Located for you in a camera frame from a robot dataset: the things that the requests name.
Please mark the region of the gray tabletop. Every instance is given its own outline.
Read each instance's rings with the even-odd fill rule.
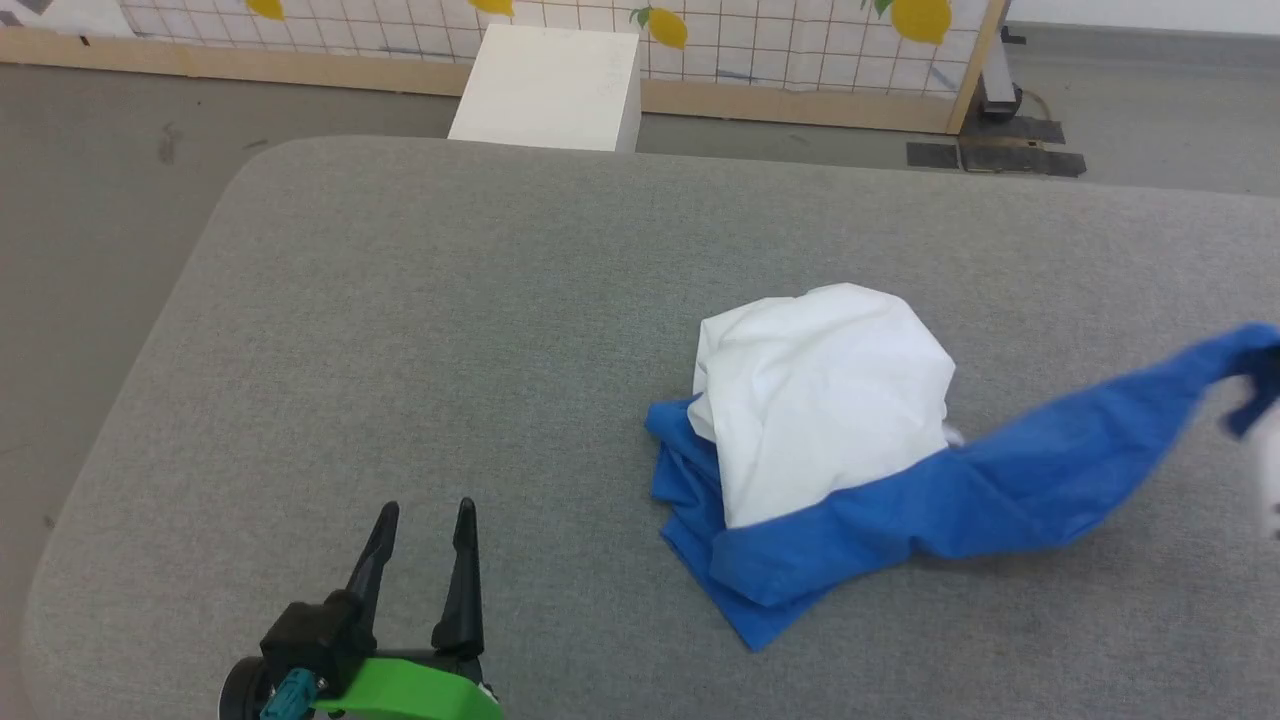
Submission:
[[[511,717],[1271,717],[1280,556],[1208,402],[1059,552],[847,583],[746,651],[663,544],[649,402],[698,322],[855,282],[957,363],[975,436],[1280,319],[1280,205],[1084,183],[329,138],[232,182],[67,502],[26,619],[45,717],[207,719],[402,505],[376,634],[425,646],[479,506]]]

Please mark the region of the white box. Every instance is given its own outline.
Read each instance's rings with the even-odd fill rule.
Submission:
[[[635,152],[640,38],[492,24],[451,140]]]

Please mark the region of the yellow lemon print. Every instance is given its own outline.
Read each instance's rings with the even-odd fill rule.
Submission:
[[[916,42],[942,45],[951,28],[951,4],[947,0],[893,0],[890,13],[897,32]]]
[[[467,3],[471,3],[481,13],[507,15],[508,18],[516,17],[516,9],[512,8],[511,0],[467,0]]]
[[[650,5],[639,10],[631,10],[631,19],[636,20],[640,27],[648,24],[653,38],[667,47],[685,49],[685,41],[689,40],[689,28],[685,27],[685,20],[680,19],[680,15],[676,13]]]
[[[284,19],[284,8],[280,5],[280,0],[244,0],[250,10],[269,18],[273,20]]]

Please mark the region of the teal connector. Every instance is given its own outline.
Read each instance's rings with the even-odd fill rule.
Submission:
[[[260,719],[302,720],[307,716],[317,694],[320,694],[320,689],[316,687],[315,674],[305,667],[294,667],[284,676],[280,687],[275,688],[275,694],[262,708]]]

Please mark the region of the green robot part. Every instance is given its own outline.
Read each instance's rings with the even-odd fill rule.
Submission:
[[[219,720],[303,720],[316,710],[360,720],[502,719],[480,667],[480,553],[470,498],[458,507],[457,556],[431,650],[378,648],[374,615],[398,518],[397,503],[383,506],[347,587],[320,605],[291,603],[262,638],[262,655],[232,667]]]

